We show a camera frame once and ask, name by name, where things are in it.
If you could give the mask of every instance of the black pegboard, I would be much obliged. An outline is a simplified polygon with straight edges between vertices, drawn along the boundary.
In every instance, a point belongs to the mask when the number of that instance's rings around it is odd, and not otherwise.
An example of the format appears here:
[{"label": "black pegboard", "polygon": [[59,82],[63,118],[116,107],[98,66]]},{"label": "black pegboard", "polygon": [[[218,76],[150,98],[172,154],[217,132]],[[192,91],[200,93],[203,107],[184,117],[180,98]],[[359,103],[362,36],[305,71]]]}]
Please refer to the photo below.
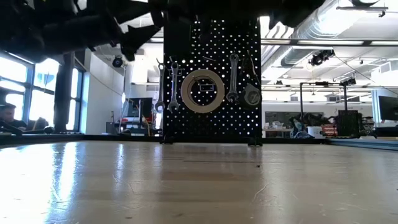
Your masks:
[{"label": "black pegboard", "polygon": [[[239,55],[237,91],[241,93],[248,83],[261,88],[261,38],[260,24],[257,19],[241,22],[213,21],[211,35],[207,42],[202,42],[200,24],[191,26],[190,51],[184,55],[169,55],[165,52],[164,62],[170,69],[171,61],[177,62],[183,70],[180,71],[177,81],[177,101],[180,105],[178,111],[171,113],[165,110],[163,114],[163,129],[165,137],[232,137],[232,138],[261,138],[261,105],[254,110],[245,110],[242,106],[226,100],[229,92],[229,77],[231,63],[229,56],[232,53]],[[165,45],[170,48],[170,43],[165,38]],[[243,71],[241,64],[244,56],[250,51],[258,79]],[[225,97],[220,107],[216,110],[200,114],[189,110],[182,102],[181,84],[183,79],[192,71],[209,69],[217,73],[224,82]],[[199,86],[194,85],[192,96],[196,103],[206,105],[212,102],[216,91],[199,91]],[[164,79],[164,101],[168,105],[172,96],[172,76],[166,72]]]}]

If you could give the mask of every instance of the roll of tape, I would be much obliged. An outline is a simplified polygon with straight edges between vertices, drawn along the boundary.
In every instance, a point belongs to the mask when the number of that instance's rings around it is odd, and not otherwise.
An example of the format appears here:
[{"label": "roll of tape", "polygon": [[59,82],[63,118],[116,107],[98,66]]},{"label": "roll of tape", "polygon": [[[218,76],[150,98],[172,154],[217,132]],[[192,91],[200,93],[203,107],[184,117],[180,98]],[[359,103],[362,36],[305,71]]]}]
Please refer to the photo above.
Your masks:
[{"label": "roll of tape", "polygon": [[[198,105],[197,103],[195,103],[191,95],[191,89],[193,84],[196,83],[196,80],[202,80],[202,79],[211,80],[217,87],[217,95],[215,99],[213,100],[213,102],[211,102],[209,105],[206,106]],[[189,75],[187,75],[184,81],[182,82],[181,86],[182,101],[190,110],[194,112],[197,113],[212,112],[221,105],[224,96],[225,96],[224,83],[221,80],[221,78],[213,71],[207,69],[193,71],[189,73]]]}]

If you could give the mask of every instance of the wrench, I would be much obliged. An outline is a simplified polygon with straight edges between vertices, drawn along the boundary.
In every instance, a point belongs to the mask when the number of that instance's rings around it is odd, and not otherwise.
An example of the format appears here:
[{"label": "wrench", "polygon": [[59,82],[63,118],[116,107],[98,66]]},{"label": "wrench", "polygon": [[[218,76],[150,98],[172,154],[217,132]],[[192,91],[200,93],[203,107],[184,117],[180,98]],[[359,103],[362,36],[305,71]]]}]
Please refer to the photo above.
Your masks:
[{"label": "wrench", "polygon": [[166,66],[163,63],[159,63],[158,65],[160,71],[160,80],[159,80],[159,97],[157,99],[157,103],[155,104],[155,109],[158,113],[163,112],[166,105],[163,103],[163,79],[164,72],[166,70]]},{"label": "wrench", "polygon": [[172,100],[169,103],[169,111],[173,113],[173,110],[178,110],[178,102],[177,102],[177,75],[178,75],[178,64],[173,62],[172,64],[172,73],[173,73],[173,83],[172,83]]},{"label": "wrench", "polygon": [[231,78],[229,84],[229,93],[226,95],[226,99],[233,103],[238,100],[238,93],[236,92],[236,75],[237,75],[237,67],[238,67],[238,60],[239,56],[237,54],[231,54],[229,56],[231,61]]}]

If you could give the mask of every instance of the spotlight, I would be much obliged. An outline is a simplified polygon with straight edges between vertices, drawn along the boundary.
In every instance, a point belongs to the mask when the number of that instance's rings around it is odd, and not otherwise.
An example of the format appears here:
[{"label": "spotlight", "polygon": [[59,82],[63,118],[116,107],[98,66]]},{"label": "spotlight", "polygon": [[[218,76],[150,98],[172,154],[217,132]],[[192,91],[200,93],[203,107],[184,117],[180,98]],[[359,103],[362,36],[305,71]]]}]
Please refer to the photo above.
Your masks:
[{"label": "spotlight", "polygon": [[334,50],[321,50],[318,53],[313,54],[312,58],[308,62],[312,66],[319,66],[333,56],[335,56]]},{"label": "spotlight", "polygon": [[349,80],[341,82],[342,85],[356,85],[355,78],[350,78]]},{"label": "spotlight", "polygon": [[123,66],[123,57],[121,55],[117,55],[114,57],[112,62],[113,67],[120,68]]}]

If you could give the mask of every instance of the wooden table surface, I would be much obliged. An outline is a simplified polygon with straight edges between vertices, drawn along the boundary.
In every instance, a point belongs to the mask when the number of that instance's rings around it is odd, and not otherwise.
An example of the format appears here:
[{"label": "wooden table surface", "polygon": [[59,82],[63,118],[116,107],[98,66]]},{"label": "wooden table surface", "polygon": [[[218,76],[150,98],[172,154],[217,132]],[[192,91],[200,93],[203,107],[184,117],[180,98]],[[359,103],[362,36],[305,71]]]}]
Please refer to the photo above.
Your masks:
[{"label": "wooden table surface", "polygon": [[398,153],[69,142],[0,149],[0,223],[398,223]]}]

